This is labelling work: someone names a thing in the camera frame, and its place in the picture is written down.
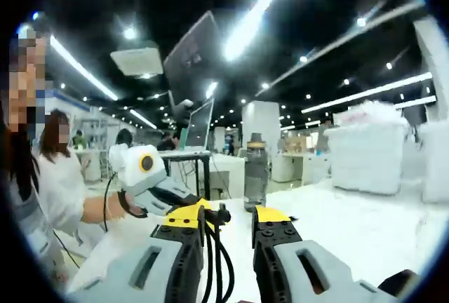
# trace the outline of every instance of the monitor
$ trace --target monitor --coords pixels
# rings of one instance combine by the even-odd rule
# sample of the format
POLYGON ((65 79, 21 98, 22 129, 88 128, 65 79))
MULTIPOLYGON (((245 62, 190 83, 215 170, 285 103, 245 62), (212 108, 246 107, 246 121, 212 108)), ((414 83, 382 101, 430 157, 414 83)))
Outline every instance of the monitor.
POLYGON ((213 100, 205 103, 190 115, 185 150, 205 150, 208 143, 210 120, 212 119, 213 100))

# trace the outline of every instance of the black ceiling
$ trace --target black ceiling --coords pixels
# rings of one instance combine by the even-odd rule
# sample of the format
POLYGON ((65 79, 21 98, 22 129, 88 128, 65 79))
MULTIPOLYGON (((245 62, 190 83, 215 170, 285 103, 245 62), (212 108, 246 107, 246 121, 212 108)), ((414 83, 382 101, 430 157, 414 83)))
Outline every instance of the black ceiling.
MULTIPOLYGON (((69 66, 58 54, 48 57, 48 75, 56 84, 64 82, 66 91, 77 98, 88 97, 92 105, 106 107, 109 114, 132 118, 123 106, 132 107, 158 128, 168 98, 138 97, 163 94, 169 84, 164 75, 151 79, 124 76, 109 54, 123 45, 123 29, 133 25, 138 38, 157 43, 164 59, 206 12, 211 11, 225 40, 257 0, 45 0, 41 8, 58 41, 90 73, 111 88, 120 100, 112 102, 90 82, 69 66)), ((256 37, 237 60, 227 63, 227 81, 220 82, 216 95, 214 119, 219 125, 231 126, 241 119, 240 100, 255 99, 262 82, 270 83, 296 65, 302 55, 313 55, 326 45, 350 32, 358 16, 367 13, 379 2, 376 18, 405 3, 417 0, 274 0, 265 11, 256 37)), ((390 20, 359 35, 295 73, 257 97, 287 107, 295 124, 304 124, 301 109, 311 107, 362 90, 397 81, 423 72, 422 58, 412 21, 425 15, 419 9, 390 20), (392 70, 385 64, 397 58, 392 70), (351 84, 343 85, 344 79, 351 84)), ((415 89, 404 89, 406 100, 416 96, 415 89)), ((398 101, 398 92, 385 93, 379 99, 398 101)), ((346 106, 330 108, 337 112, 346 106)), ((315 118, 324 117, 323 112, 315 118)))

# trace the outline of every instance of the white tabletop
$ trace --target white tabletop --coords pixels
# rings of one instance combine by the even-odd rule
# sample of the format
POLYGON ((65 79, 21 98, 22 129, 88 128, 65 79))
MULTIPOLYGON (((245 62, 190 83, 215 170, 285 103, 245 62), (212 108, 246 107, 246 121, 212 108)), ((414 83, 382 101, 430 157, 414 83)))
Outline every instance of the white tabletop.
MULTIPOLYGON (((251 215, 241 199, 226 203, 232 220, 222 228, 221 239, 234 265, 235 289, 229 302, 260 302, 251 248, 251 215)), ((352 270, 354 280, 378 286, 385 278, 404 269, 420 273, 427 265, 445 229, 448 207, 434 208, 402 195, 384 197, 334 190, 329 181, 267 196, 267 206, 298 218, 294 223, 304 240, 315 240, 352 270)), ((107 265, 139 245, 159 219, 128 217, 110 228, 72 281, 69 291, 106 274, 107 265)), ((202 297, 207 271, 205 264, 199 286, 202 297)), ((223 288, 228 274, 222 260, 223 288)), ((214 302, 215 275, 209 302, 214 302)))

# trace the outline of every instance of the black cable wire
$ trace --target black cable wire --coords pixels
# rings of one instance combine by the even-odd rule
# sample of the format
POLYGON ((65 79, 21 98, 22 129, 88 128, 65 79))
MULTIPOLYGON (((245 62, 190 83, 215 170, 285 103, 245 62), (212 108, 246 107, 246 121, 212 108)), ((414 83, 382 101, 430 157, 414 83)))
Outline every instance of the black cable wire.
POLYGON ((225 180, 222 178, 222 175, 220 174, 220 171, 218 170, 218 167, 215 164, 215 159, 213 158, 213 156, 211 156, 211 158, 212 158, 212 164, 213 164, 213 166, 215 168, 215 172, 218 173, 218 177, 220 177, 224 187, 226 187, 227 196, 228 196, 228 199, 230 199, 231 198, 231 194, 229 193, 229 187, 226 185, 225 180))
POLYGON ((220 226, 215 227, 215 272, 217 273, 217 299, 215 303, 222 303, 223 278, 222 278, 222 256, 220 254, 220 226))
POLYGON ((111 181, 114 179, 115 173, 112 175, 111 179, 107 182, 106 185, 106 191, 105 191, 105 197, 103 201, 103 223, 105 224, 105 231, 107 232, 107 224, 106 224, 106 199, 107 199, 107 192, 109 191, 109 186, 111 184, 111 181))
POLYGON ((227 265, 227 271, 229 273, 229 284, 228 284, 226 293, 224 294, 224 297, 223 297, 222 302, 221 302, 221 303, 226 303, 227 300, 231 297, 232 291, 234 291, 234 285, 235 285, 234 266, 232 265, 231 257, 227 253, 227 250, 223 246, 222 242, 220 240, 217 242, 214 231, 209 226, 207 226, 207 228, 209 230, 210 235, 215 240, 215 244, 217 244, 217 243, 219 244, 220 252, 223 254, 224 260, 225 260, 226 265, 227 265))
POLYGON ((79 269, 79 265, 75 262, 74 258, 72 257, 72 254, 70 254, 70 252, 68 251, 68 249, 65 247, 65 244, 61 241, 61 239, 59 238, 59 236, 56 234, 55 231, 53 231, 53 234, 55 234, 56 239, 59 241, 59 243, 61 244, 61 246, 64 248, 65 252, 69 255, 70 259, 73 261, 73 263, 75 263, 75 266, 78 267, 79 269))
POLYGON ((206 235, 207 246, 208 246, 208 279, 206 282, 206 290, 204 291, 203 300, 201 303, 207 303, 210 296, 210 290, 212 289, 212 280, 213 280, 213 251, 212 251, 212 241, 210 239, 210 228, 206 229, 204 232, 206 235))

